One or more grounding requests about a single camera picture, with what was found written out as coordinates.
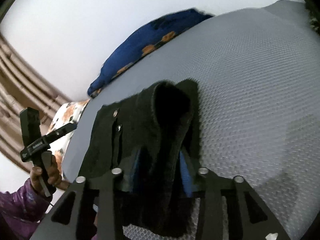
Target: white fabric with orange spots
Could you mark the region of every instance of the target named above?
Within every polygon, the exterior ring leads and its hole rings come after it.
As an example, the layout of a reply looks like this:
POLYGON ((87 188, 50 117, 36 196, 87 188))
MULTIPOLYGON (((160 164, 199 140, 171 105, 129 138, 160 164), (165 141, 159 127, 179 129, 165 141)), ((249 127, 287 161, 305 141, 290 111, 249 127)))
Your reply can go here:
MULTIPOLYGON (((88 102, 89 102, 89 99, 81 102, 72 102, 72 103, 63 104, 55 114, 47 134, 50 133, 51 131, 54 131, 62 127, 68 122, 71 122, 71 121, 78 122, 88 102)), ((64 154, 67 150, 67 147, 72 135, 73 135, 73 131, 50 144, 51 146, 50 150, 52 151, 52 154, 56 157, 58 169, 62 177, 63 177, 63 170, 61 167, 61 163, 63 161, 64 154)))

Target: blue fabric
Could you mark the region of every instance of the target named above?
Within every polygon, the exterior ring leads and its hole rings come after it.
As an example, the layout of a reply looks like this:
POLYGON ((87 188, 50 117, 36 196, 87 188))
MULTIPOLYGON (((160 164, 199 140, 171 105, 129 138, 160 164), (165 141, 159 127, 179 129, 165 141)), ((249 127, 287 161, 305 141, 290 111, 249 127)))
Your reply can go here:
POLYGON ((112 78, 127 70, 139 59, 158 49, 175 36, 198 23, 211 18, 195 9, 188 9, 160 17, 132 33, 105 61, 99 77, 87 93, 96 97, 112 78))
POLYGON ((187 197, 192 197, 192 178, 188 171, 188 167, 186 161, 184 159, 182 151, 179 152, 179 159, 180 159, 180 173, 181 173, 181 180, 183 191, 187 197))

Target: finger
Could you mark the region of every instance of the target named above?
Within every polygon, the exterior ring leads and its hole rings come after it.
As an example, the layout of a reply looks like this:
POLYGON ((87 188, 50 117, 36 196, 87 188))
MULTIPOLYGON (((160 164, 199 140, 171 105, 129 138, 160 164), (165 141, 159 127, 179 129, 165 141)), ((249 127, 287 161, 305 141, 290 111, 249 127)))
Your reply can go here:
POLYGON ((62 176, 59 174, 57 181, 55 182, 55 186, 59 185, 62 182, 62 176))
POLYGON ((32 167, 30 172, 30 179, 35 181, 38 179, 39 176, 42 174, 42 169, 40 167, 32 167))
POLYGON ((59 170, 57 167, 51 166, 47 169, 48 176, 53 176, 55 174, 59 174, 59 170))
POLYGON ((56 168, 58 167, 56 157, 54 155, 52 155, 52 158, 51 158, 51 166, 56 167, 56 168))
POLYGON ((59 179, 59 176, 60 176, 59 173, 56 173, 56 174, 50 176, 49 179, 48 179, 48 183, 50 185, 54 185, 56 183, 56 181, 59 179))

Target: patterned fabric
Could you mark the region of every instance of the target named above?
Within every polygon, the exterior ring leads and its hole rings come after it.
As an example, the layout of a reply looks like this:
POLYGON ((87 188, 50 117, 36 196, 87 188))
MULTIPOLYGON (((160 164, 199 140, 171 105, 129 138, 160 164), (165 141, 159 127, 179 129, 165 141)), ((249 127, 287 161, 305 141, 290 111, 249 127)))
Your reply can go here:
POLYGON ((38 195, 28 179, 17 192, 0 192, 0 213, 18 239, 30 239, 51 200, 38 195))
MULTIPOLYGON (((58 112, 56 113, 56 115, 54 116, 52 123, 49 127, 48 133, 62 127, 63 125, 71 121, 78 122, 88 102, 89 102, 89 99, 82 102, 72 102, 72 103, 62 105, 58 110, 58 112)), ((73 135, 73 131, 50 144, 51 146, 50 150, 52 151, 52 154, 56 157, 58 169, 62 177, 63 177, 63 170, 61 168, 61 163, 63 161, 64 154, 67 150, 67 147, 68 147, 69 141, 71 140, 72 135, 73 135)))
POLYGON ((211 18, 195 9, 162 16, 132 33, 102 65, 99 77, 87 93, 95 98, 102 88, 145 55, 169 42, 198 23, 211 18))

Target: black metal bracket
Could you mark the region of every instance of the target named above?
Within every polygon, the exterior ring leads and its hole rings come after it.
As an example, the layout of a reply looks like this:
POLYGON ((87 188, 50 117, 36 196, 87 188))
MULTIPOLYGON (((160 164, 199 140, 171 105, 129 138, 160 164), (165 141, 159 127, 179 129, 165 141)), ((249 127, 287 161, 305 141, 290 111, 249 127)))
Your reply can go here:
MULTIPOLYGON (((78 177, 40 223, 31 240, 89 240, 96 233, 98 240, 124 240, 120 207, 115 185, 123 171, 115 168, 99 178, 78 177), (99 197, 97 231, 93 225, 94 199, 99 197)), ((200 213, 196 240, 223 239, 223 197, 227 202, 230 240, 266 239, 277 234, 290 240, 271 210, 241 176, 222 178, 207 168, 199 168, 194 182, 201 189, 200 213)))
POLYGON ((242 176, 223 178, 207 168, 200 168, 199 176, 204 191, 200 193, 197 240, 213 237, 223 240, 223 220, 228 221, 229 240, 266 239, 269 234, 290 240, 275 215, 242 176), (225 215, 223 206, 227 206, 225 215))

